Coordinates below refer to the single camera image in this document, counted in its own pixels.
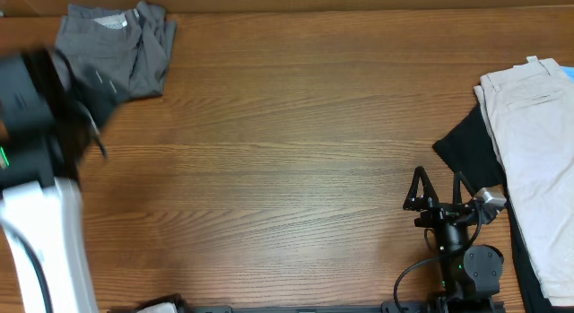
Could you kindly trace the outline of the grey shorts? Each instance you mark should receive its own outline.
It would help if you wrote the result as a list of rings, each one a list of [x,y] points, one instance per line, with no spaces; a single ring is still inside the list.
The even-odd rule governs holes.
[[[163,94],[177,27],[164,7],[145,1],[128,10],[69,4],[56,48],[84,82],[102,80],[144,99]]]

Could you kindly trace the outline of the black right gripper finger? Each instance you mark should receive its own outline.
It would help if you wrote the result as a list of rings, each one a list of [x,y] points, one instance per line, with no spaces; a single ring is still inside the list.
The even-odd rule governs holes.
[[[465,177],[464,173],[459,171],[459,172],[454,174],[454,179],[453,179],[452,202],[454,204],[463,204],[464,203],[463,198],[462,198],[461,187],[465,188],[466,192],[470,195],[470,197],[473,197],[474,194],[476,193],[476,190],[472,187],[469,180]]]
[[[439,197],[431,184],[423,166],[418,166],[413,173],[412,183],[404,200],[406,211],[427,211],[439,205]]]

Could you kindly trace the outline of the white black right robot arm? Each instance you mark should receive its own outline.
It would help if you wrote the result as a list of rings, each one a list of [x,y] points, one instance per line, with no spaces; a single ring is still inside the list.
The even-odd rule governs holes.
[[[453,177],[452,201],[443,203],[424,167],[414,170],[403,209],[417,212],[414,225],[434,237],[435,255],[410,265],[397,277],[393,301],[400,312],[503,312],[504,305],[492,297],[500,292],[504,256],[495,247],[479,245],[482,227],[506,209],[508,199],[497,187],[474,190],[465,176]],[[433,292],[421,303],[402,304],[401,281],[412,271],[437,264],[442,291]]]

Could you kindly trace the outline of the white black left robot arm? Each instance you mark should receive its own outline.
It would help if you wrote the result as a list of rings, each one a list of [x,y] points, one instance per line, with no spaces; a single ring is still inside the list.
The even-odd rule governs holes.
[[[78,163],[128,98],[57,48],[1,59],[1,229],[27,312],[96,312],[83,236]]]

